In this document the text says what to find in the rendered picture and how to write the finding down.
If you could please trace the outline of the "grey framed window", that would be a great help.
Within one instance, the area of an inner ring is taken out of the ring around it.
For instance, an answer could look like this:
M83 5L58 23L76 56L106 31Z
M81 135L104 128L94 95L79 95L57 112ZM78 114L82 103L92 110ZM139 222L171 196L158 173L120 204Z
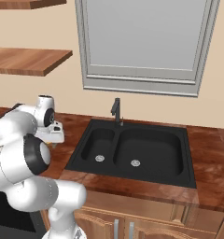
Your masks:
M196 97L220 0L75 0L83 88Z

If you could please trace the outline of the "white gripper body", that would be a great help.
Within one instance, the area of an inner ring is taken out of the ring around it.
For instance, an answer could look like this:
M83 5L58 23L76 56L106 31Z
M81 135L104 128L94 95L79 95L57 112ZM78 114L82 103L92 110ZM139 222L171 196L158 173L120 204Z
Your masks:
M61 129L55 129L48 132L43 132L38 130L35 133L35 137L40 138L46 143L63 143L64 142L64 133Z

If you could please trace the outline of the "wooden panel under sink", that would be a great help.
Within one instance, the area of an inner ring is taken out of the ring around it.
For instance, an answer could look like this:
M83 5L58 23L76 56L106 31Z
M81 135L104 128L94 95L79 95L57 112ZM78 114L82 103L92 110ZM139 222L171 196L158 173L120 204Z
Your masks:
M88 191L86 207L117 212L142 218L182 223L183 206L154 202L150 200Z

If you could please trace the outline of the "black double basin sink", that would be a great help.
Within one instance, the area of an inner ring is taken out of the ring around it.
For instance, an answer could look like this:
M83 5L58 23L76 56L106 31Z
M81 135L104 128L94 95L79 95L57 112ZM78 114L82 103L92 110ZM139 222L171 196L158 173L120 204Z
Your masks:
M105 156L97 162L97 155ZM131 166L132 160L141 162ZM184 128L93 119L67 170L143 180L194 189L196 181Z

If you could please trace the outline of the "black appliance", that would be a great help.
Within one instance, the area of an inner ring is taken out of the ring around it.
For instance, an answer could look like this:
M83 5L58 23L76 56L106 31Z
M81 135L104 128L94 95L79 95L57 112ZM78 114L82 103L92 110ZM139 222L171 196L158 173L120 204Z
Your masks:
M39 211L15 210L0 192L0 239L41 239L46 231Z

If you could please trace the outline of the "black tap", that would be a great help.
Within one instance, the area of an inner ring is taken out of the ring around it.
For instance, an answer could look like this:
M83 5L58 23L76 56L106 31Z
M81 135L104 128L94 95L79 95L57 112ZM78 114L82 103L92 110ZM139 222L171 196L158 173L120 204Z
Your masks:
M123 121L120 119L120 99L116 98L111 108L111 114L115 117L115 122L118 126L123 125Z

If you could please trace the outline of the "wooden wall shelf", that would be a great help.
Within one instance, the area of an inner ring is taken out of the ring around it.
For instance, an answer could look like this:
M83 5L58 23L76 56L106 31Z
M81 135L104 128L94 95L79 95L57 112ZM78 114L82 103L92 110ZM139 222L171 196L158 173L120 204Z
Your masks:
M44 77L72 55L63 49L0 48L0 74Z
M0 0L0 9L38 9L66 3L67 0Z

